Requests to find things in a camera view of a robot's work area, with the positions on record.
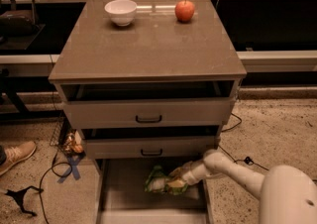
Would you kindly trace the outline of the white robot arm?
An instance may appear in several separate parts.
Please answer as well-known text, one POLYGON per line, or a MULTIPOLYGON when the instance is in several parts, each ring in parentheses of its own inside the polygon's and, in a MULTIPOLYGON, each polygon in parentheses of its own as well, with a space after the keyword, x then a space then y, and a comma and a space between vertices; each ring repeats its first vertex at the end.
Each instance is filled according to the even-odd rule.
POLYGON ((317 185, 291 166, 275 166, 261 174, 210 150, 201 160, 174 170, 167 184, 193 185, 215 173, 226 175, 260 202, 259 224, 317 224, 317 185))

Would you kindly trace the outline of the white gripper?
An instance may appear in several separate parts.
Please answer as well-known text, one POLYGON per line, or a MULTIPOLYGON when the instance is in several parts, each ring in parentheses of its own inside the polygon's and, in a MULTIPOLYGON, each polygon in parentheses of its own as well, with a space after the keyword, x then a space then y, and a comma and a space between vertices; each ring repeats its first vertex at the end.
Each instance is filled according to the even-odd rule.
POLYGON ((202 160, 196 162, 188 162, 182 167, 174 169, 169 176, 181 177, 182 179, 170 180, 167 185, 172 188, 182 188, 186 184, 193 185, 200 180, 205 179, 209 175, 209 169, 202 160))

